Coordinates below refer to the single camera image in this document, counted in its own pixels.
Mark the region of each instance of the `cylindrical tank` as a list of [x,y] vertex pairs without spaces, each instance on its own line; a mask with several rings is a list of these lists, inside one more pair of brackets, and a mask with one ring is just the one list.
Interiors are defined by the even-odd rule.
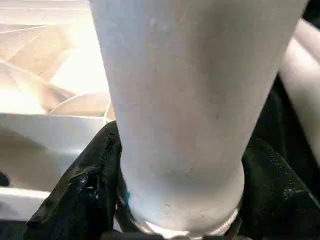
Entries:
[[92,0],[133,218],[223,234],[241,157],[305,0]]

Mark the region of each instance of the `white surface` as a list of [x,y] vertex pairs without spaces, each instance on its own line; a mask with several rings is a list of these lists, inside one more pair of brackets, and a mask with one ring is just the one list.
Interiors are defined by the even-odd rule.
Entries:
[[51,191],[103,117],[0,114],[0,170],[16,188]]
[[293,38],[286,50],[280,76],[320,165],[320,62],[314,57],[319,44],[314,42],[305,47]]
[[241,157],[305,3],[91,1],[138,221],[203,234],[229,219]]
[[301,19],[296,26],[294,38],[320,63],[320,31]]
[[0,220],[28,221],[49,194],[46,191],[0,187]]
[[2,0],[0,24],[57,25],[90,19],[85,0]]
[[87,93],[60,103],[50,114],[102,117],[109,109],[110,103],[109,92]]

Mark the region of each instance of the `black fabric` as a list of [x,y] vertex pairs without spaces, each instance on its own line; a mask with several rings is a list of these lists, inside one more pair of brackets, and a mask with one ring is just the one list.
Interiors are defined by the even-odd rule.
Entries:
[[121,143],[108,123],[28,222],[24,240],[97,240],[113,229]]
[[320,169],[281,79],[276,78],[252,134],[268,143],[320,199]]
[[22,240],[26,229],[27,223],[24,221],[0,220],[0,239]]
[[241,218],[249,237],[320,236],[320,206],[286,161],[253,137],[244,153]]
[[279,78],[242,162],[245,189],[240,215],[247,235],[320,236],[320,170]]
[[310,0],[303,13],[303,18],[320,29],[320,1]]
[[0,186],[1,187],[7,187],[9,186],[10,182],[9,182],[9,178],[0,171]]

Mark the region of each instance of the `white tube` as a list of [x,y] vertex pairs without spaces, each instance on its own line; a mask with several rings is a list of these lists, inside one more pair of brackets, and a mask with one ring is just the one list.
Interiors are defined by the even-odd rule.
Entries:
[[294,37],[320,63],[320,31],[301,19],[296,26]]
[[286,50],[280,75],[320,166],[320,64],[313,53],[293,38]]
[[241,157],[305,3],[91,1],[123,194],[140,224],[167,237],[228,229],[244,187]]

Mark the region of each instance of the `white cylinder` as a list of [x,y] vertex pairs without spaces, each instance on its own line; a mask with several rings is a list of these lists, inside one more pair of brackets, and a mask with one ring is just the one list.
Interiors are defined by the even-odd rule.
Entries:
[[286,50],[280,76],[320,166],[320,63],[314,55],[319,44],[302,45],[293,38]]
[[166,237],[228,229],[241,157],[305,2],[91,1],[123,146],[122,197],[139,223]]

